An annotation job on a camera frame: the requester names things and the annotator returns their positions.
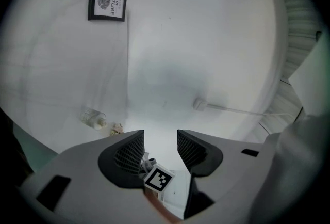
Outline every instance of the white cable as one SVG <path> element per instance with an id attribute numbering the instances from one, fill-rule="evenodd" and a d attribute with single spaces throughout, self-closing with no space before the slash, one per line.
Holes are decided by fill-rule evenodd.
<path id="1" fill-rule="evenodd" d="M 243 111 L 243 110 L 237 110 L 237 109 L 232 109 L 232 108 L 227 108 L 223 106 L 216 106 L 216 105 L 211 105 L 207 104 L 207 107 L 214 108 L 214 109 L 220 109 L 224 111 L 229 111 L 229 112 L 236 112 L 236 113 L 242 113 L 242 114 L 248 114 L 248 115 L 255 115 L 255 116 L 290 116 L 291 118 L 295 118 L 293 115 L 289 113 L 274 113 L 274 114 L 267 114 L 267 113 L 255 113 L 255 112 L 248 112 L 248 111 Z"/>

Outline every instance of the white wall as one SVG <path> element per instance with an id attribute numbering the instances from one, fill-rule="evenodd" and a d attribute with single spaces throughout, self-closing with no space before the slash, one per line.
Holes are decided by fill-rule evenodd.
<path id="1" fill-rule="evenodd" d="M 103 137 L 81 107 L 126 118 L 127 21 L 88 21 L 88 2 L 14 0 L 2 21 L 0 107 L 57 153 Z"/>
<path id="2" fill-rule="evenodd" d="M 242 139 L 258 122 L 212 109 L 199 113 L 192 104 L 202 97 L 230 108 L 266 110 L 286 49 L 280 1 L 128 0 L 125 130 L 145 130 L 150 157 L 184 169 L 177 129 Z"/>
<path id="3" fill-rule="evenodd" d="M 318 15 L 318 11 L 314 6 L 312 0 L 285 0 L 286 13 L 288 17 L 288 50 L 285 55 L 286 61 L 283 67 L 283 75 L 281 76 L 281 82 L 279 84 L 278 90 L 274 96 L 272 103 L 267 109 L 268 113 L 287 113 L 289 115 L 285 116 L 267 116 L 263 117 L 259 124 L 253 129 L 253 131 L 247 136 L 245 140 L 251 141 L 253 138 L 257 137 L 262 140 L 265 139 L 266 134 L 279 133 L 284 130 L 289 124 L 293 123 L 295 119 L 298 117 L 299 113 L 302 109 L 302 97 L 303 94 L 308 98 L 308 102 L 311 103 L 311 93 L 306 92 L 308 89 L 312 88 L 315 91 L 316 83 L 320 80 L 320 76 L 324 73 L 328 73 L 329 70 L 325 67 L 322 67 L 323 60 L 326 61 L 327 54 L 323 53 L 319 61 L 312 64 L 314 69 L 321 70 L 318 75 L 310 77 L 310 72 L 302 71 L 303 74 L 300 75 L 300 80 L 305 82 L 310 79 L 310 83 L 306 85 L 305 89 L 298 91 L 296 87 L 291 86 L 292 77 L 299 72 L 299 69 L 306 65 L 306 61 L 310 58 L 310 54 L 314 53 L 314 46 L 316 44 L 316 33 L 318 31 L 322 31 L 323 23 L 320 20 Z M 317 95 L 314 95 L 315 98 L 320 99 L 321 93 L 318 91 Z M 326 105 L 324 101 L 321 102 L 320 105 L 322 108 Z M 310 104 L 312 107 L 315 107 L 315 102 Z"/>

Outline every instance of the framed print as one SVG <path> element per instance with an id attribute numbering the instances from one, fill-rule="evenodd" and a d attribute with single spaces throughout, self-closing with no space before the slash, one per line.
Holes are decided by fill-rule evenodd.
<path id="1" fill-rule="evenodd" d="M 125 21 L 126 0 L 89 0 L 88 20 Z"/>

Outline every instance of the picture frame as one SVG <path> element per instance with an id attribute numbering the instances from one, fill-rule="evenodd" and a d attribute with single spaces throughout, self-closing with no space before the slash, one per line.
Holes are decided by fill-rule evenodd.
<path id="1" fill-rule="evenodd" d="M 125 21 L 127 0 L 89 0 L 88 20 Z"/>

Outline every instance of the black rectangular slot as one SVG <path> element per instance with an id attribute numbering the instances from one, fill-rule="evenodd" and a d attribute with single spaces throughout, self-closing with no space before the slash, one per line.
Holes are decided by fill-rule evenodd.
<path id="1" fill-rule="evenodd" d="M 59 175 L 54 176 L 53 179 L 40 192 L 37 200 L 49 210 L 54 211 L 57 202 L 61 198 L 70 181 L 71 179 L 67 177 L 62 177 Z"/>
<path id="2" fill-rule="evenodd" d="M 258 153 L 257 151 L 254 150 L 249 150 L 249 149 L 244 149 L 243 151 L 241 151 L 242 153 L 249 155 L 249 156 L 253 156 L 253 157 L 257 157 Z"/>

